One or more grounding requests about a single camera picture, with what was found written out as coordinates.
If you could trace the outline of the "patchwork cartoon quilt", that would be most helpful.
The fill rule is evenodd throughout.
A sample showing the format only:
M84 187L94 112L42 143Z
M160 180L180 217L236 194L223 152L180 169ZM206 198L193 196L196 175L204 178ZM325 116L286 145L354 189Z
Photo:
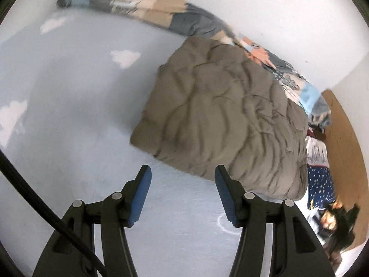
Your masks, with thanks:
M311 127L323 131L331 124L331 109L321 93L290 63L237 34L214 14L185 0L57 0L57 5L120 14L182 36L199 36L239 46L248 58L273 74L286 97L305 110Z

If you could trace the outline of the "navy star pattern pillow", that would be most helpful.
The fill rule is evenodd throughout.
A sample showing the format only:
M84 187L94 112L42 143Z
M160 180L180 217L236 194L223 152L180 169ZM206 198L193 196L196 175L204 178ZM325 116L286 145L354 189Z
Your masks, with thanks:
M308 168L308 209L325 209L336 201L333 177L325 143L316 138L312 128L305 138Z

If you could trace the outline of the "light blue fleece bed blanket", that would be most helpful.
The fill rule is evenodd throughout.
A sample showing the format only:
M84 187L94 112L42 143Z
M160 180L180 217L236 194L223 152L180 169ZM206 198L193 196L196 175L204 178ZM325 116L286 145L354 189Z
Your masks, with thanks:
M187 40L129 18L62 10L1 42L1 149L58 215L101 201L151 167L127 232L140 276L226 276L239 231L213 179L130 142L159 68Z

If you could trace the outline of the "orange patterned cloth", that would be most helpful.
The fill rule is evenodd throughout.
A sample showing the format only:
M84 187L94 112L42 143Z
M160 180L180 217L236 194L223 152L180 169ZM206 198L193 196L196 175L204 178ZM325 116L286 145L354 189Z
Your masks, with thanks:
M338 226L338 221L341 219L344 211L343 203L335 201L327 205L320 218L320 223L325 230L334 231Z

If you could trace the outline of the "olive green padded jacket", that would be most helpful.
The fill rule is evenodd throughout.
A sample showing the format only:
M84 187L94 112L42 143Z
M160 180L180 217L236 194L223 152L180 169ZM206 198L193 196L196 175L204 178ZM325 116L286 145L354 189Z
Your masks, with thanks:
M130 142L185 173L223 165L244 189L301 199L308 118L273 75L235 46L192 36L157 73Z

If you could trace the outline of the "wooden headboard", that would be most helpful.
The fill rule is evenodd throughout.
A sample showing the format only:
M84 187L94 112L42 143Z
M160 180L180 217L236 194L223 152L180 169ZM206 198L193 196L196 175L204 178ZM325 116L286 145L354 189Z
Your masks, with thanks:
M322 93L331 109L331 125L324 129L328 162L335 193L344 207L360 207L353 229L355 240L352 250L366 241L368 232L368 178L361 148L353 126L334 93Z

